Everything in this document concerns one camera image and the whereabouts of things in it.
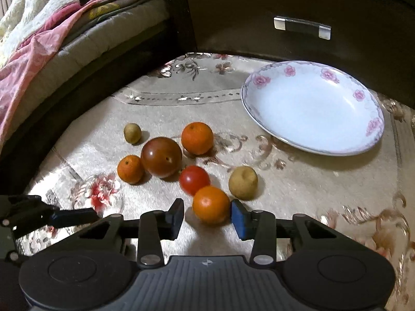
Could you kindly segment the pink floral blanket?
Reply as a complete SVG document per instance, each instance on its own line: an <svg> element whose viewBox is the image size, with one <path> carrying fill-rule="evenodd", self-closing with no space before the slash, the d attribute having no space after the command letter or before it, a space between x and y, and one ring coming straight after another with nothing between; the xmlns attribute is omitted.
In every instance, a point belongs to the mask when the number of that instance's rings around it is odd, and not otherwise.
<svg viewBox="0 0 415 311"><path fill-rule="evenodd" d="M30 82L57 54L74 24L89 10L110 0L72 3L55 12L46 24L25 40L21 47L1 66L1 144L9 137L13 118Z"/></svg>

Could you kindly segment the small green-brown longan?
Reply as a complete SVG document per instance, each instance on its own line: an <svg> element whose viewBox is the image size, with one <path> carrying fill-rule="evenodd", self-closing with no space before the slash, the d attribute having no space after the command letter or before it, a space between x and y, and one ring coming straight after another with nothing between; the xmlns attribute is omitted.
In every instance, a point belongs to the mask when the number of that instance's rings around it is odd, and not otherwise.
<svg viewBox="0 0 415 311"><path fill-rule="evenodd" d="M137 144L141 139L141 128L138 124L126 124L123 132L125 140L132 145Z"/></svg>

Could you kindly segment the cream fluffy blanket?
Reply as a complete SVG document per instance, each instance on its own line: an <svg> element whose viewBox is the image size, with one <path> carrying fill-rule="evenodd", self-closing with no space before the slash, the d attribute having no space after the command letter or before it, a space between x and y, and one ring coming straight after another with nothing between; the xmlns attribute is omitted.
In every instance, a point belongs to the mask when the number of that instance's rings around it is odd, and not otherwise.
<svg viewBox="0 0 415 311"><path fill-rule="evenodd" d="M60 9L79 0L13 0L1 19L1 66Z"/></svg>

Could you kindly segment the dark wooden drawer cabinet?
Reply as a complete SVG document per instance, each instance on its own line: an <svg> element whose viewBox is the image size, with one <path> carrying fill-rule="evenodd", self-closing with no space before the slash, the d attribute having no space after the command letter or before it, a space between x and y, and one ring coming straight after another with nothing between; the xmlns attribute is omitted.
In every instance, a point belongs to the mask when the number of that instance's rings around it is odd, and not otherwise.
<svg viewBox="0 0 415 311"><path fill-rule="evenodd" d="M322 62L414 105L414 0L172 0L199 51ZM331 39L276 30L283 16L331 26Z"/></svg>

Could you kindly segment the white floral plate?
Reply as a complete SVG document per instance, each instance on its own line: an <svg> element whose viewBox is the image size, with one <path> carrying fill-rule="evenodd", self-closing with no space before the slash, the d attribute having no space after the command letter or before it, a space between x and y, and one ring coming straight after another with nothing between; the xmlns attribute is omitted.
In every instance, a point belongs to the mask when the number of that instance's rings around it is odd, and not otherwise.
<svg viewBox="0 0 415 311"><path fill-rule="evenodd" d="M346 157L382 138L385 121L370 90L353 76L309 61L274 62L251 73L240 97L262 129L297 149Z"/></svg>

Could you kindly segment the small orange mandarin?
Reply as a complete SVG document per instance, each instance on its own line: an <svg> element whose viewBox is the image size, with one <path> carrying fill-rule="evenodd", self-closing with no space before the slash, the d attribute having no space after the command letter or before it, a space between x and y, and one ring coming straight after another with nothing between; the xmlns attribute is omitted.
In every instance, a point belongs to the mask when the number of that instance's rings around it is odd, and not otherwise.
<svg viewBox="0 0 415 311"><path fill-rule="evenodd" d="M136 155L127 155L117 166L119 178L131 185L138 183L144 175L144 167L141 158Z"/></svg>

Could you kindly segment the large dark red tomato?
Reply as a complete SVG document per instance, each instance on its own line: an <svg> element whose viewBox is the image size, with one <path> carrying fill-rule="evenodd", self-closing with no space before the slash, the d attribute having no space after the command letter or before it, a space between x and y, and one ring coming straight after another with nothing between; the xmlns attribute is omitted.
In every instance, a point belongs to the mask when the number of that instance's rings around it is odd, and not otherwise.
<svg viewBox="0 0 415 311"><path fill-rule="evenodd" d="M143 146L141 161L150 175L168 178L182 167L182 150L171 138L153 138Z"/></svg>

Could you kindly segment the small red tomato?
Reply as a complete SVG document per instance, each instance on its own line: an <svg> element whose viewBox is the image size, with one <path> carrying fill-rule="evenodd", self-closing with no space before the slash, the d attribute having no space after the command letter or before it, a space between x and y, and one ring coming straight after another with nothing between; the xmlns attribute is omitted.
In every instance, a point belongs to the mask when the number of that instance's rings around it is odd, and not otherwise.
<svg viewBox="0 0 415 311"><path fill-rule="evenodd" d="M193 197L199 189L210 185L210 177L203 168L190 165L180 173L179 184L185 193Z"/></svg>

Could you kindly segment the tan round fruit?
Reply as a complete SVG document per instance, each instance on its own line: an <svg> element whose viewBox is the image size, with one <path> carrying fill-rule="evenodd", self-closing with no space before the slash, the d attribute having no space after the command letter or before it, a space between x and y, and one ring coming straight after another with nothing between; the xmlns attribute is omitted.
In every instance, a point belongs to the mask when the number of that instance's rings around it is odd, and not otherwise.
<svg viewBox="0 0 415 311"><path fill-rule="evenodd" d="M258 175L249 166L236 167L229 178L229 191L243 200L253 199L258 190Z"/></svg>

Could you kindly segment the orange mandarin back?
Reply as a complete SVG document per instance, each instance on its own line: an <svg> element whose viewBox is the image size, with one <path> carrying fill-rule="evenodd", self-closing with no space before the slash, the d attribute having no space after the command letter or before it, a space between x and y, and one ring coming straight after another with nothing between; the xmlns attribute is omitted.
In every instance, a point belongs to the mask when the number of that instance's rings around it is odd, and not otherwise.
<svg viewBox="0 0 415 311"><path fill-rule="evenodd" d="M213 148L214 134L203 122L192 122L182 131L182 146L191 154L206 154Z"/></svg>

